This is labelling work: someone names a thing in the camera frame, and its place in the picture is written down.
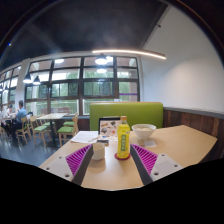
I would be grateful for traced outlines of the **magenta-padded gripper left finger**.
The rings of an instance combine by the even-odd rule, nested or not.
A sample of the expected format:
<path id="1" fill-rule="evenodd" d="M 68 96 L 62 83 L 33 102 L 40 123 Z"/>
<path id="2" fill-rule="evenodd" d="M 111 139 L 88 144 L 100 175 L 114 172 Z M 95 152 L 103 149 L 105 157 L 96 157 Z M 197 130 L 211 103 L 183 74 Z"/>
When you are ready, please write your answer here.
<path id="1" fill-rule="evenodd" d="M 87 145 L 63 157 L 51 161 L 44 170 L 80 186 L 93 156 L 93 145 Z"/>

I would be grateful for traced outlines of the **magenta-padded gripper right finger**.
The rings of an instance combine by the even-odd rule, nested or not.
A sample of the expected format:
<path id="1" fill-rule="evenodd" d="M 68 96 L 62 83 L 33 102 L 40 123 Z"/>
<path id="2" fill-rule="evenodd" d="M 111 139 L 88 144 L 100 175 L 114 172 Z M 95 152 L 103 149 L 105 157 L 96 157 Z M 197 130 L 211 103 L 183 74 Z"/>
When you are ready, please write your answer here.
<path id="1" fill-rule="evenodd" d="M 182 169 L 182 166 L 167 154 L 157 155 L 138 145 L 130 145 L 130 154 L 144 185 Z"/>

